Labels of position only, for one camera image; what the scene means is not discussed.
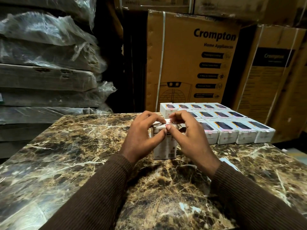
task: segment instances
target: marble countertop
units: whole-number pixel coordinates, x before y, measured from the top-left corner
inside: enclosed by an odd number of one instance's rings
[[[136,116],[63,116],[0,165],[0,229],[39,229],[123,143]],[[307,166],[271,144],[212,145],[248,178],[307,213]],[[116,229],[230,229],[210,182],[178,150],[136,164]]]

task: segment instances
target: brown sweater sleeve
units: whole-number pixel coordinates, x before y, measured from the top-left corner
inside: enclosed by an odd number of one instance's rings
[[[40,229],[109,229],[132,165],[114,154]]]
[[[281,199],[223,162],[217,169],[211,193],[217,194],[238,225],[244,229],[306,229],[307,219]]]

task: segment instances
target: white box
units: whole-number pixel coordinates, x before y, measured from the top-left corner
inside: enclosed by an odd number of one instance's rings
[[[200,119],[200,117],[194,112],[194,111],[192,111],[192,110],[186,110],[187,112],[189,112],[194,118],[196,118],[196,119]]]
[[[203,106],[203,109],[205,110],[215,110],[216,109],[216,106],[211,105],[211,103],[204,102],[204,103],[199,103],[199,104],[201,104]]]
[[[185,103],[185,105],[188,106],[189,109],[191,110],[198,110],[203,108],[203,106],[200,103],[195,103],[195,102]]]
[[[211,111],[212,115],[214,115],[215,117],[219,118],[219,119],[225,119],[225,118],[231,118],[231,115],[227,112],[225,112],[224,110],[213,110]]]
[[[197,114],[202,119],[214,119],[217,118],[216,115],[212,113],[212,111],[208,111],[205,109],[194,110],[195,114]]]
[[[178,110],[188,110],[189,107],[185,103],[174,103]]]
[[[169,119],[169,115],[177,111],[178,108],[171,102],[160,103],[160,113],[165,119]]]
[[[258,131],[254,143],[269,143],[275,134],[275,129],[268,127],[262,123],[259,123],[256,120],[244,118],[241,120],[241,122],[246,126],[251,126]]]
[[[209,144],[216,144],[220,135],[220,131],[215,129],[210,123],[206,122],[204,119],[197,119],[197,121],[202,125]]]
[[[160,131],[164,131],[167,125],[173,125],[178,128],[178,126],[174,123],[170,122],[170,119],[166,119],[166,123],[154,123],[151,128],[151,137],[154,137]],[[171,133],[167,132],[164,140],[154,148],[153,150],[153,158],[154,160],[163,160],[163,159],[175,159],[177,151],[177,141]]]
[[[243,144],[243,143],[253,143],[257,137],[258,131],[254,128],[249,126],[246,123],[243,123],[241,119],[225,119],[225,121],[229,121],[233,124],[233,126],[236,127],[236,129],[239,131],[238,137],[236,139],[237,144]]]
[[[219,104],[218,102],[212,102],[212,103],[208,103],[209,105],[213,106],[215,109],[218,109],[218,110],[227,110],[227,109],[230,109],[229,107],[226,107],[222,104]]]
[[[240,114],[239,112],[236,112],[234,110],[223,110],[223,112],[226,115],[230,115],[230,118],[234,118],[234,119],[243,119],[243,118],[247,118],[247,116]]]
[[[206,119],[206,121],[220,132],[217,144],[236,142],[239,131],[230,121],[225,121],[222,119]]]

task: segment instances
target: person's right hand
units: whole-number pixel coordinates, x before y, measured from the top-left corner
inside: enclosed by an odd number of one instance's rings
[[[172,125],[167,125],[167,131],[178,142],[182,152],[209,178],[212,178],[221,162],[212,152],[201,124],[186,110],[172,113],[169,118],[176,124],[185,123],[187,129],[185,135]]]

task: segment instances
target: stacked package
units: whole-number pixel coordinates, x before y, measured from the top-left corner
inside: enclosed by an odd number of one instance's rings
[[[209,144],[267,143],[275,133],[275,129],[219,103],[160,104],[160,113],[165,119],[179,110],[186,110],[202,125]]]
[[[68,0],[45,1],[93,26],[94,5],[74,9]],[[41,0],[29,2],[44,7]],[[0,141],[31,140],[63,115],[112,112],[105,100],[116,89],[101,81],[107,64],[93,35],[71,16],[21,7],[0,10]]]

